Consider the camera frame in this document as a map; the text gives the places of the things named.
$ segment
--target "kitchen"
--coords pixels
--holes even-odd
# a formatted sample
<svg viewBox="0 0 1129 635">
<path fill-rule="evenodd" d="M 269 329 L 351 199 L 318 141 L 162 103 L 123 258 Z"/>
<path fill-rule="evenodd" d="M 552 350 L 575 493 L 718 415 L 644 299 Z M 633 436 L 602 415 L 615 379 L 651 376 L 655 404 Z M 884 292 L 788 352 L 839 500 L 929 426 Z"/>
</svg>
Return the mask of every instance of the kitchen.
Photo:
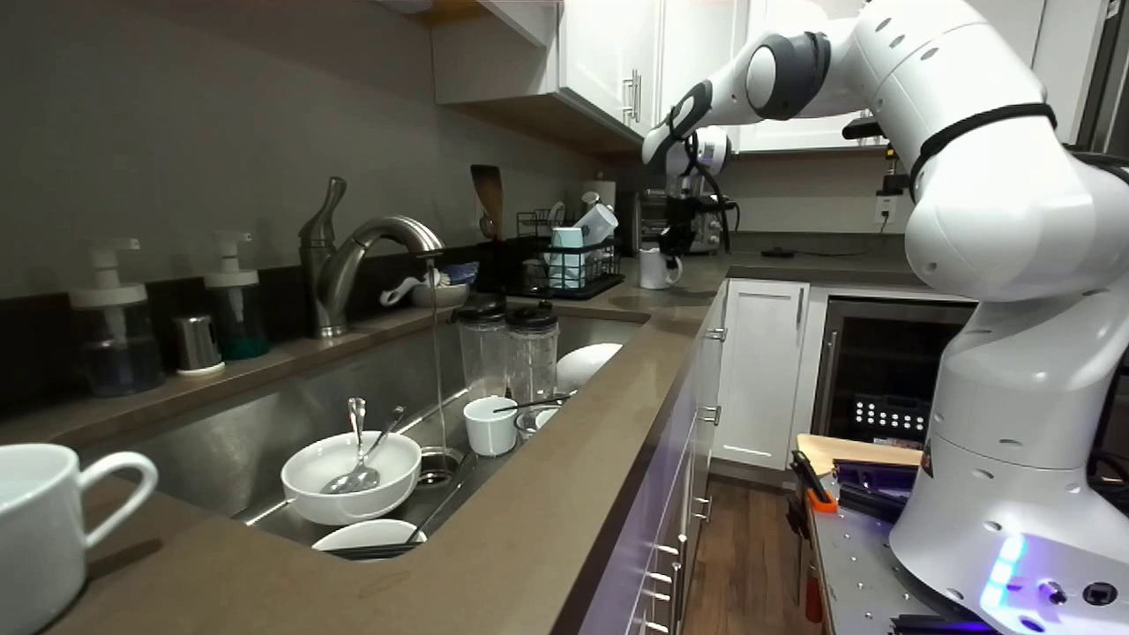
<svg viewBox="0 0 1129 635">
<path fill-rule="evenodd" d="M 232 226 L 255 231 L 258 269 L 287 269 L 327 171 L 350 177 L 339 226 L 389 208 L 474 243 L 468 161 L 505 164 L 513 211 L 628 164 L 432 106 L 431 28 L 374 4 L 18 4 L 3 45 L 9 299 L 78 285 L 87 237 L 142 237 L 143 280 L 209 271 Z M 749 158 L 722 185 L 752 237 L 870 243 L 884 164 L 882 151 Z"/>
</svg>

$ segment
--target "kitchen faucet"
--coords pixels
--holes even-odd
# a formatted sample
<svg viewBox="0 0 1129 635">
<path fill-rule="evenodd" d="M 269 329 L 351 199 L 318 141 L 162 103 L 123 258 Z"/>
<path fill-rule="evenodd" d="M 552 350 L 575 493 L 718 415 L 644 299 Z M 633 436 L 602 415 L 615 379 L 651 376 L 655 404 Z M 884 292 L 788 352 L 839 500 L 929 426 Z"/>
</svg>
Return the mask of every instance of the kitchen faucet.
<svg viewBox="0 0 1129 635">
<path fill-rule="evenodd" d="M 318 337 L 346 335 L 346 299 L 351 292 L 363 253 L 376 239 L 403 243 L 411 253 L 418 253 L 426 263 L 432 263 L 432 258 L 444 250 L 444 243 L 410 213 L 370 218 L 336 248 L 330 213 L 341 196 L 346 196 L 346 181 L 327 177 L 327 189 L 318 213 L 307 218 L 307 226 L 298 228 L 298 258 L 315 292 Z"/>
</svg>

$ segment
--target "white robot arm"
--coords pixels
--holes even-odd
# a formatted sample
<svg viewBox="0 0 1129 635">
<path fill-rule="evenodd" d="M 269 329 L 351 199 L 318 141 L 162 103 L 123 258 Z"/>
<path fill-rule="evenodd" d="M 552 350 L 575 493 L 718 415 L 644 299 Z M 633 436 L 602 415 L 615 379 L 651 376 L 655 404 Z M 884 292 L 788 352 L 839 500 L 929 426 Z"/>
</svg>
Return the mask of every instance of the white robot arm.
<svg viewBox="0 0 1129 635">
<path fill-rule="evenodd" d="M 700 123 L 860 106 L 915 189 L 915 276 L 982 299 L 943 356 L 896 559 L 1000 632 L 1129 632 L 1129 523 L 1086 486 L 1129 344 L 1129 182 L 1059 144 L 1039 82 L 978 9 L 873 0 L 850 25 L 758 36 L 642 158 Z"/>
</svg>

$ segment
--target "white mug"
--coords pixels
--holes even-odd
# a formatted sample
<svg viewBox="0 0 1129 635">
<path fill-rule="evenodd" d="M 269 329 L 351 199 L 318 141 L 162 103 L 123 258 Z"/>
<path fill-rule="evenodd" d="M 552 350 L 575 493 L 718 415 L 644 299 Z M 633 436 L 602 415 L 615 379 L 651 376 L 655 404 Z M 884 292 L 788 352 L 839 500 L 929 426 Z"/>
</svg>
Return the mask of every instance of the white mug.
<svg viewBox="0 0 1129 635">
<path fill-rule="evenodd" d="M 517 443 L 513 399 L 486 395 L 461 407 L 464 436 L 476 454 L 505 454 Z"/>
<path fill-rule="evenodd" d="M 132 493 L 83 531 L 80 493 L 137 467 Z M 0 443 L 0 635 L 47 626 L 80 587 L 83 554 L 102 544 L 156 490 L 156 466 L 137 452 L 114 452 L 87 467 L 64 443 Z"/>
<path fill-rule="evenodd" d="M 680 260 L 663 258 L 655 243 L 637 248 L 637 285 L 642 290 L 666 290 L 680 279 Z"/>
</svg>

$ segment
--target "stainless steel sink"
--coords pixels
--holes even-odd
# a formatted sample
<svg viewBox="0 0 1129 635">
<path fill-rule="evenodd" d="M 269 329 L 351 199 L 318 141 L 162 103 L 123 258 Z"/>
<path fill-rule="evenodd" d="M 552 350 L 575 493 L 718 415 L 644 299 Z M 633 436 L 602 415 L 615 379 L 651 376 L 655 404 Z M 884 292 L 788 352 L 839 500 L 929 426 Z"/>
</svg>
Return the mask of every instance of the stainless steel sink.
<svg viewBox="0 0 1129 635">
<path fill-rule="evenodd" d="M 637 322 L 561 317 L 561 356 L 590 342 L 628 342 L 633 329 Z M 279 379 L 270 390 L 238 404 L 143 436 L 132 452 L 157 466 L 157 490 L 255 527 L 315 544 L 327 527 L 287 512 L 279 467 L 297 449 L 350 426 L 350 395 L 370 402 L 366 426 L 403 407 L 406 415 L 390 426 L 424 443 L 418 484 L 411 497 L 390 512 L 395 517 L 418 523 L 461 484 L 450 503 L 431 523 L 431 531 L 436 531 L 506 454 L 521 452 L 521 443 L 501 457 L 468 452 L 461 404 L 476 395 L 476 384 L 461 384 L 450 324 L 403 335 L 310 376 Z"/>
</svg>

